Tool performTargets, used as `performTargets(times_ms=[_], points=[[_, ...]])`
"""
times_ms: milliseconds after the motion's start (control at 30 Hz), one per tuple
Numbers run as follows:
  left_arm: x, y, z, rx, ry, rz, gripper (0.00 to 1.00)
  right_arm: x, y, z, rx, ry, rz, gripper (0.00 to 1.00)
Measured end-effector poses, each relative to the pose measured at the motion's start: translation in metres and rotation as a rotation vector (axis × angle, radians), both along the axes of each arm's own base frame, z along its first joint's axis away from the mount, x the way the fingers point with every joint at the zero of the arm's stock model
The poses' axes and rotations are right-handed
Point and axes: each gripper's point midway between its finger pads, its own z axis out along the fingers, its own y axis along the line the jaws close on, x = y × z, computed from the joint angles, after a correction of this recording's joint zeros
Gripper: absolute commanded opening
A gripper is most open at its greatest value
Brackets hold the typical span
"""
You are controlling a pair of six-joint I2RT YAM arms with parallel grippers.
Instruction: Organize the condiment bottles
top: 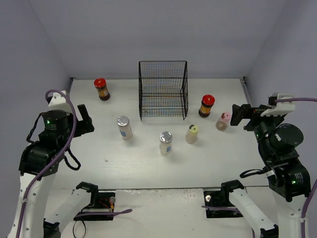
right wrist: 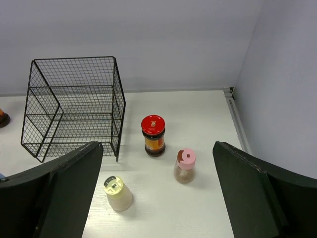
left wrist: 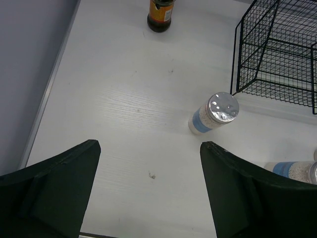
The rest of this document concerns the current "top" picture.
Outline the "pink-lid spice shaker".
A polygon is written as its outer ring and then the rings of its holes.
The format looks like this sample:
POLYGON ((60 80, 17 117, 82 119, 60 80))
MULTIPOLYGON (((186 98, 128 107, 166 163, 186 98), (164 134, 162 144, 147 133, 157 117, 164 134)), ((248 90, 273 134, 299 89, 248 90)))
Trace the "pink-lid spice shaker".
POLYGON ((231 120, 231 113, 223 112, 220 118, 216 122, 216 128, 220 131, 225 131, 228 127, 230 120, 231 120))

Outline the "red-lid sauce jar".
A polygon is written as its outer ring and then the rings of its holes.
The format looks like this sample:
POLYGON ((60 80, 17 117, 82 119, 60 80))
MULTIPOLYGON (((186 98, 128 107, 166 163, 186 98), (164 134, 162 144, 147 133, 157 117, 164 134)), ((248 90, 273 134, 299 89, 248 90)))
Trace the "red-lid sauce jar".
POLYGON ((110 98, 110 93, 107 89, 106 80, 104 78, 95 79, 94 86, 101 100, 107 101, 110 98))
POLYGON ((202 97, 201 106, 199 108, 199 115, 206 118, 211 113, 211 108, 214 106, 215 97, 210 94, 206 94, 202 97))

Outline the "silver-lid white bottle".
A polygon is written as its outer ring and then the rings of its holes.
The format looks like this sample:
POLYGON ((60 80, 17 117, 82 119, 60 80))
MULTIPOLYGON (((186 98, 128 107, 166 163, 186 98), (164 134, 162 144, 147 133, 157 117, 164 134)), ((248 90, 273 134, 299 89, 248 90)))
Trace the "silver-lid white bottle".
POLYGON ((162 155, 168 155, 171 152, 172 149, 172 134, 169 131, 164 131, 160 134, 159 140, 160 140, 160 153, 162 155))
POLYGON ((133 137, 130 120, 127 116, 119 116, 117 118, 117 125, 124 140, 129 140, 133 137))

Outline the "yellow-lid spice shaker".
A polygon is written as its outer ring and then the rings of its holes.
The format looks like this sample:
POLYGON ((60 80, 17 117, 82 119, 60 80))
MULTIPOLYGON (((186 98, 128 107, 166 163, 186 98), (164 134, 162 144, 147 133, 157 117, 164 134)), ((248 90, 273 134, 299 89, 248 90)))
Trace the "yellow-lid spice shaker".
POLYGON ((193 144, 196 142, 198 138, 199 127, 195 124, 189 126, 189 129, 186 133, 185 140, 189 144, 193 144))

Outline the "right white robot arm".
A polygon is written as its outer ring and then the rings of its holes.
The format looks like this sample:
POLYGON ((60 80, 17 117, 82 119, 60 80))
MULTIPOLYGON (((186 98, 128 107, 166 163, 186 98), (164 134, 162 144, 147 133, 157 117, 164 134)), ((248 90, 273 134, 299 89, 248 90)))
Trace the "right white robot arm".
POLYGON ((238 180, 224 182, 219 198, 235 206, 253 230, 255 238, 307 238, 308 204, 317 188, 311 185, 308 170, 299 160, 296 147, 303 142, 302 132, 294 125, 283 123, 288 111, 261 105, 232 106, 231 126, 249 119, 244 130, 255 134, 264 174, 276 203, 278 222, 272 222, 250 198, 238 180))

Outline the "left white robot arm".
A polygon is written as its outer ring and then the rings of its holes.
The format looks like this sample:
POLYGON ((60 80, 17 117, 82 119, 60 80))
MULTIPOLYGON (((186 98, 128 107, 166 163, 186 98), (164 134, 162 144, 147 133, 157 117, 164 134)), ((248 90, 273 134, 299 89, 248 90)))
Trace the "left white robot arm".
POLYGON ((21 155, 19 164, 20 194, 16 215, 8 235, 10 238, 59 238, 66 226, 84 208, 93 208, 99 202, 98 186, 88 182, 79 183, 71 196, 62 203, 50 217, 45 217, 49 192, 58 166, 66 160, 65 155, 57 157, 63 147, 74 158, 67 142, 72 126, 75 137, 94 131, 92 119, 85 105, 79 109, 82 120, 63 110, 50 110, 40 113, 45 129, 39 139, 31 141, 21 155))

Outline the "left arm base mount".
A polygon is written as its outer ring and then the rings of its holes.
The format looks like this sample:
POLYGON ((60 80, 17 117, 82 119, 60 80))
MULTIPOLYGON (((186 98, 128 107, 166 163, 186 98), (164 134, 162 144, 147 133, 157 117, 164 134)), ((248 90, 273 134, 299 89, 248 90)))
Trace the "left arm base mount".
POLYGON ((131 213, 132 209, 122 210, 116 202, 115 191, 99 191, 94 205, 84 207, 74 221, 112 221, 114 217, 131 213))

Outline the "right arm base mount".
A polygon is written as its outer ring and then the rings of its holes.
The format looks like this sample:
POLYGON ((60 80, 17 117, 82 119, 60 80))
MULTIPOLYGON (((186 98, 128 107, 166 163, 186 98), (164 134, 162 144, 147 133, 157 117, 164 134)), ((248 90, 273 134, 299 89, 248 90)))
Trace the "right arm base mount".
POLYGON ((226 201, 220 190, 204 190, 206 217, 208 219, 242 218, 243 215, 229 201, 226 201))

